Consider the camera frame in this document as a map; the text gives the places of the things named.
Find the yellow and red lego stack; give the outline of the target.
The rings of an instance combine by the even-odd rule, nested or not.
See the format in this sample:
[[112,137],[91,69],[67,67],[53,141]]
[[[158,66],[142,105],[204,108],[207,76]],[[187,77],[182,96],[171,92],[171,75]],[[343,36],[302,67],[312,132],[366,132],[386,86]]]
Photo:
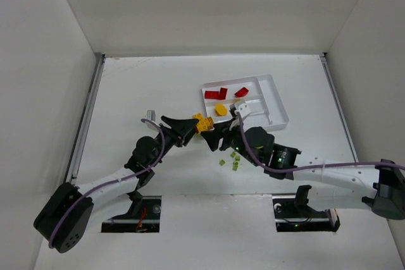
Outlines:
[[212,117],[204,117],[201,113],[197,113],[192,116],[194,119],[198,120],[198,123],[196,125],[196,132],[201,133],[205,131],[209,131],[213,129],[214,121]]

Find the yellow rounded lego piece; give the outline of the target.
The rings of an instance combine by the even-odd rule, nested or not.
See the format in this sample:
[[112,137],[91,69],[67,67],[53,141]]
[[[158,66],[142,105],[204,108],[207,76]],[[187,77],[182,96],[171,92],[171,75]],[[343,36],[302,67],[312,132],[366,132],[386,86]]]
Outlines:
[[228,109],[224,104],[215,105],[215,113],[217,116],[226,116],[228,114]]

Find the red lego piece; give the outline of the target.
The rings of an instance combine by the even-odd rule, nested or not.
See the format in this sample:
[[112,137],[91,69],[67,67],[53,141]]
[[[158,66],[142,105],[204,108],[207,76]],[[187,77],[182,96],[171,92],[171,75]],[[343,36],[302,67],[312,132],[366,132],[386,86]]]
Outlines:
[[204,92],[204,98],[214,100],[225,100],[227,97],[227,92],[228,89],[225,87],[222,87],[219,90],[206,90]]

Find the red rounded lego brick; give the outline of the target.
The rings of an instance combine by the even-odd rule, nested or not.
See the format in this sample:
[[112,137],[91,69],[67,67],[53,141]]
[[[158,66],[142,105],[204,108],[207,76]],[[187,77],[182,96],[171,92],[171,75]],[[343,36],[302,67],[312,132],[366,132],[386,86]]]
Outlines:
[[242,87],[241,89],[236,91],[234,96],[237,97],[237,98],[241,98],[241,97],[245,97],[248,93],[249,93],[249,89],[246,88],[246,87]]

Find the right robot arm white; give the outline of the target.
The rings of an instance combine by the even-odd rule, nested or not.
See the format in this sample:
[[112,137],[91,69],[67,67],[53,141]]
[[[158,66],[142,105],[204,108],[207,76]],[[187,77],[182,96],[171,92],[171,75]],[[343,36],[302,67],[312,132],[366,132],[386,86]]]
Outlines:
[[244,131],[220,123],[201,135],[212,151],[231,148],[271,178],[303,181],[294,206],[304,216],[311,210],[338,208],[366,209],[385,219],[404,219],[404,166],[393,161],[336,163],[310,157],[276,144],[275,137],[261,127]]

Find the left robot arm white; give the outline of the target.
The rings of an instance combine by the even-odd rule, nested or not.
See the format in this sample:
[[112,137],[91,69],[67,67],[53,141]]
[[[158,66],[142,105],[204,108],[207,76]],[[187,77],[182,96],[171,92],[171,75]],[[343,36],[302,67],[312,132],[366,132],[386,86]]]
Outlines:
[[34,228],[48,242],[50,249],[63,254],[83,237],[90,221],[115,207],[129,208],[132,194],[153,177],[153,168],[172,147],[186,146],[196,132],[198,119],[176,120],[161,117],[160,125],[143,118],[155,127],[155,137],[138,139],[127,163],[118,171],[84,185],[62,183],[34,220]]

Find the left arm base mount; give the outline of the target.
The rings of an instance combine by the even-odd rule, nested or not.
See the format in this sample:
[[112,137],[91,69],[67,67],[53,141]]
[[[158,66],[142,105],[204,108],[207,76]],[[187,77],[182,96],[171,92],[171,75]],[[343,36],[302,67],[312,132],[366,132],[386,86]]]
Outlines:
[[162,196],[134,197],[125,214],[115,216],[101,225],[101,233],[159,233]]

